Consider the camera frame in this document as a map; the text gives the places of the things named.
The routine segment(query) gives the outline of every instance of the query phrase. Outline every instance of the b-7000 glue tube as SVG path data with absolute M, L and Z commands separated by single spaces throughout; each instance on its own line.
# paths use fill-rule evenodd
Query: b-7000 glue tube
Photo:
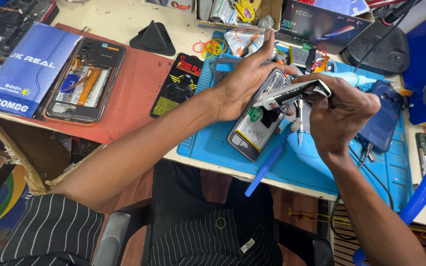
M 312 84 L 315 84 L 313 91 L 306 91 Z M 266 110 L 270 111 L 287 103 L 302 99 L 305 93 L 312 94 L 313 92 L 318 92 L 325 97 L 331 96 L 331 91 L 325 83 L 321 80 L 314 80 L 286 85 L 266 91 L 262 94 L 261 99 L 253 105 L 253 107 L 263 106 Z

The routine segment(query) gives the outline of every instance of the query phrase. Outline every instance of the wooden floor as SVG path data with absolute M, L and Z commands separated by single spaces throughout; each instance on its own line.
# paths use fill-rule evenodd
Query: wooden floor
M 202 170 L 202 191 L 207 201 L 226 202 L 228 187 L 233 177 Z M 310 232 L 316 232 L 316 222 L 309 220 L 299 221 L 296 217 L 288 215 L 288 209 L 302 210 L 305 212 L 316 212 L 318 199 L 285 191 L 276 187 L 270 187 L 272 197 L 274 198 L 274 215 L 276 219 L 288 222 Z M 109 214 L 113 211 L 130 205 L 134 202 L 151 197 L 152 192 L 152 170 L 144 174 L 133 184 L 127 187 L 118 197 L 109 202 L 100 212 Z M 122 266 L 139 266 L 141 263 L 142 252 L 144 248 L 144 238 L 146 234 L 145 227 L 133 235 L 127 244 L 123 257 Z M 281 247 L 284 266 L 305 266 L 303 260 L 293 254 L 288 249 Z

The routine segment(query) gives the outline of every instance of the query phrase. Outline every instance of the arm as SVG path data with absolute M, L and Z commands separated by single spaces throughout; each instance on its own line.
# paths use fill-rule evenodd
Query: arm
M 261 49 L 241 61 L 221 83 L 206 89 L 163 116 L 113 142 L 70 174 L 52 193 L 99 210 L 188 136 L 217 121 L 236 119 L 270 71 L 296 70 L 266 61 L 274 49 L 274 33 L 264 34 Z
M 301 76 L 298 81 L 316 79 L 325 82 L 333 95 L 314 99 L 311 135 L 333 174 L 352 228 L 371 265 L 426 265 L 422 245 L 367 182 L 348 151 L 352 138 L 380 109 L 379 99 L 342 79 L 322 74 Z

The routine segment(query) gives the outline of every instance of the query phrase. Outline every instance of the black triangular phone stand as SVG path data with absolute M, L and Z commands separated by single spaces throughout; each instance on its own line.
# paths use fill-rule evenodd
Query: black triangular phone stand
M 129 41 L 129 46 L 163 55 L 175 55 L 175 47 L 170 40 L 164 24 L 151 20 L 149 26 L 138 32 L 138 35 Z

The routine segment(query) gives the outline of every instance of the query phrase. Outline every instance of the dark shirt sleeve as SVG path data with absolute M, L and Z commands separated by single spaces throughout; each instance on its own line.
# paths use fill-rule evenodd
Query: dark shirt sleeve
M 89 266 L 104 215 L 59 194 L 29 199 L 0 265 Z

